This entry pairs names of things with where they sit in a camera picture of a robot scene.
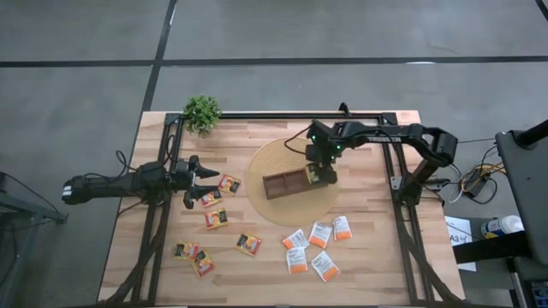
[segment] round wooden board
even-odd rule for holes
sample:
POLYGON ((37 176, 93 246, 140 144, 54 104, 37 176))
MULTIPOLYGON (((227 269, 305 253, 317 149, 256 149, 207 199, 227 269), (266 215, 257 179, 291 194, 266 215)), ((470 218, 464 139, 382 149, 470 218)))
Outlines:
MULTIPOLYGON (((255 153, 246 176, 246 193, 252 207, 265 219, 287 227, 305 226, 319 220, 336 203, 338 184, 308 192, 266 199, 263 176, 303 168, 308 162, 304 155, 288 150, 278 139, 255 153)), ((304 151, 307 141, 294 139, 289 146, 304 151)))

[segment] wooden table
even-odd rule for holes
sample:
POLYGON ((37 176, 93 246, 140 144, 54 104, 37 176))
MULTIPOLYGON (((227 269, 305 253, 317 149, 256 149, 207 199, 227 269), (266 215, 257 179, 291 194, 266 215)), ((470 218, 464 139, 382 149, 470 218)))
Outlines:
MULTIPOLYGON (((399 124, 420 122, 417 111, 396 113, 399 124)), ((157 159, 164 115, 164 112, 143 115, 135 143, 134 167, 157 159)), ((333 121, 323 122, 330 125, 333 121)), ((262 145, 288 138, 309 123, 310 120, 222 120, 207 139, 184 133, 180 157, 199 155, 205 167, 245 179, 253 154, 262 145)), ((419 154, 408 146, 404 146, 404 152, 409 168, 413 169, 421 160, 419 154)), ((346 215, 354 237, 342 241, 331 239, 326 248, 342 271, 336 278, 322 282, 310 264, 307 273, 288 274, 281 240, 296 228, 266 221, 250 205, 245 187, 235 197, 224 195, 220 205, 212 206, 227 209, 229 226, 209 231, 201 204, 186 210, 179 193, 171 203, 157 305, 408 304, 382 147, 363 145, 354 151, 346 150, 337 160, 337 167, 340 195, 321 221, 332 222, 335 216, 346 215), (256 258, 234 248, 242 232, 263 239, 256 258), (216 268, 197 278, 190 263, 171 257, 171 249, 179 240, 198 241, 212 255, 216 268)), ((202 180, 199 184, 216 185, 219 178, 202 180)), ((125 198, 122 208, 134 202, 134 198, 125 198)), ((440 203, 424 199, 417 211, 428 261, 450 290, 464 298, 440 203)), ((145 216, 146 206, 140 205, 118 219, 99 299, 113 294, 136 263, 145 216)), ((311 226, 302 229, 308 236, 311 226)), ((320 252, 316 246, 307 248, 308 261, 320 252)), ((148 290, 147 275, 150 271, 145 273, 143 296, 148 290)), ((416 265, 414 276, 420 286, 416 265)))

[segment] snack packet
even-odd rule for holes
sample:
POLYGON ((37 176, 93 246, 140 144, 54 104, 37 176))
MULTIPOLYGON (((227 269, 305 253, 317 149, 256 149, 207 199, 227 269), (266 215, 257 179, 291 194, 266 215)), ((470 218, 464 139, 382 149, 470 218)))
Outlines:
POLYGON ((293 234, 288 236, 287 239, 283 240, 282 243, 287 249, 296 247, 307 248, 310 245, 307 238, 305 237, 305 233, 302 232, 302 229, 298 229, 297 231, 293 232, 293 234))
POLYGON ((196 272, 196 275, 198 275, 198 277, 201 277, 211 270, 215 269, 213 260, 211 260, 211 257, 204 251, 198 252, 198 255, 196 255, 196 259, 192 263, 192 267, 194 268, 194 271, 196 272))
POLYGON ((205 213, 205 224, 208 229, 219 228, 229 224, 229 218, 226 216, 226 210, 212 210, 205 213))
POLYGON ((352 231, 350 231, 350 225, 346 216, 339 216, 333 221, 333 239, 344 240, 352 237, 352 231))
POLYGON ((241 234, 240 239, 236 243, 236 249, 255 257, 255 253, 257 253, 257 250, 259 249, 260 242, 260 238, 256 236, 251 234, 241 234))
POLYGON ((180 242, 173 248, 173 258, 179 260, 194 260, 198 254, 198 243, 180 242))
POLYGON ((331 258, 329 258, 326 252, 320 252, 319 255, 312 260, 311 264, 324 282, 328 282, 339 272, 339 268, 331 261, 331 258))
POLYGON ((201 198, 201 200, 204 207, 208 207, 223 201, 221 199, 221 192, 219 192, 218 190, 206 194, 204 197, 201 198))
POLYGON ((286 252, 288 270, 290 274, 308 271, 307 255, 302 247, 292 248, 286 252))
POLYGON ((332 229, 332 227, 324 223, 315 222, 312 226, 312 232, 310 233, 308 241, 325 249, 332 229))
POLYGON ((241 181, 230 176, 223 175, 221 182, 219 183, 219 189, 225 193, 230 193, 232 195, 236 194, 238 187, 240 187, 241 181))

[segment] potted plant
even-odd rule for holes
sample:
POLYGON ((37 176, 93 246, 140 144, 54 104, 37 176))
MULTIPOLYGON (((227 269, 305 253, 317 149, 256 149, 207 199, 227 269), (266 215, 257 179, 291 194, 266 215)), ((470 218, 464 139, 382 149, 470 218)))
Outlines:
POLYGON ((183 114, 187 131, 197 133, 203 138, 217 124, 221 110, 216 98, 199 95, 188 99, 183 114))

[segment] gray floor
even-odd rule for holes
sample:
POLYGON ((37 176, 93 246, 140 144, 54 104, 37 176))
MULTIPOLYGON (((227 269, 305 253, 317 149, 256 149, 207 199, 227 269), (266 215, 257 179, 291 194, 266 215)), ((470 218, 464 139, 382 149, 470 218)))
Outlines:
MULTIPOLYGON (((153 59, 167 4, 0 0, 0 61, 153 59)), ((180 0, 165 58, 548 55, 547 33, 534 0, 180 0)), ((118 172, 114 151, 131 152, 150 72, 0 68, 0 169, 70 213, 66 225, 41 228, 21 306, 96 299, 117 200, 70 207, 60 191, 74 175, 118 172)), ((546 80, 548 63, 162 68, 152 110, 180 110, 200 93, 223 110, 332 110, 344 101, 419 110, 425 125, 476 139, 548 117, 546 80)), ((471 167, 490 146, 460 145, 456 165, 471 167)), ((498 182, 491 203, 462 198, 445 212, 515 213, 508 184, 498 182)), ((468 298, 508 304, 506 293, 477 282, 489 281, 488 271, 479 275, 462 276, 468 298)))

